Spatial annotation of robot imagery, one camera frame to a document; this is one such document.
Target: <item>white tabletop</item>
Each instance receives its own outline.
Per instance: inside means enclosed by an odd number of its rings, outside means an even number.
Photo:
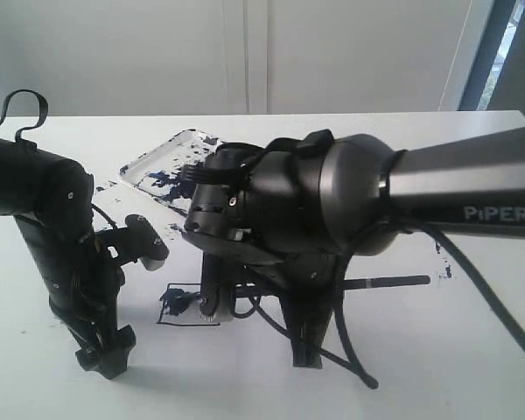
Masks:
[[[11,118],[12,139],[26,118]],[[362,115],[52,117],[27,138],[80,161],[96,184],[177,132],[198,128],[228,141],[266,144],[329,128],[365,132],[415,149],[525,125],[518,112]],[[77,345],[50,313],[39,273],[12,218],[0,218],[0,419],[397,418],[525,419],[525,356],[454,262],[423,234],[397,238],[377,257],[354,258],[350,277],[429,274],[429,286],[348,292],[346,321],[376,391],[324,361],[291,367],[289,343],[258,316],[219,328],[155,325],[169,282],[198,282],[200,252],[174,241],[176,214],[122,185],[94,199],[121,221],[142,213],[171,250],[154,273],[131,264],[120,326],[137,346],[113,381],[85,373]],[[453,236],[525,328],[525,241]],[[277,302],[263,306],[280,319]],[[342,354],[333,325],[325,347]]]

